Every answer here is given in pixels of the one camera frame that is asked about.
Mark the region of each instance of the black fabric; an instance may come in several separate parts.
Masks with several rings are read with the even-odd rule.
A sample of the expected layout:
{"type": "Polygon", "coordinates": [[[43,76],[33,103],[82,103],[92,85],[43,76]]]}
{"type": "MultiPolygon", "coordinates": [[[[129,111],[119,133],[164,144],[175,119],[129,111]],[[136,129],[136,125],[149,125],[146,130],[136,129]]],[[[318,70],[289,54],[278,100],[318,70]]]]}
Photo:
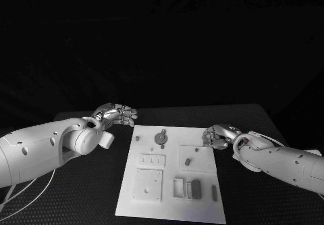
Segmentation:
{"type": "MultiPolygon", "coordinates": [[[[54,121],[85,117],[90,113],[63,112],[54,121]]],[[[217,123],[227,123],[243,132],[260,132],[286,144],[263,109],[254,104],[138,109],[135,120],[136,125],[194,128],[207,128],[217,123]]],[[[40,198],[2,224],[193,224],[115,216],[132,128],[113,125],[108,132],[115,136],[109,149],[96,147],[89,155],[72,159],[56,170],[40,198]]],[[[263,172],[249,171],[231,155],[231,147],[214,150],[227,224],[324,224],[324,200],[319,196],[263,172]]],[[[30,189],[4,206],[1,218],[37,196],[50,175],[40,177],[30,189]]],[[[14,192],[24,186],[18,184],[14,192]]]]}

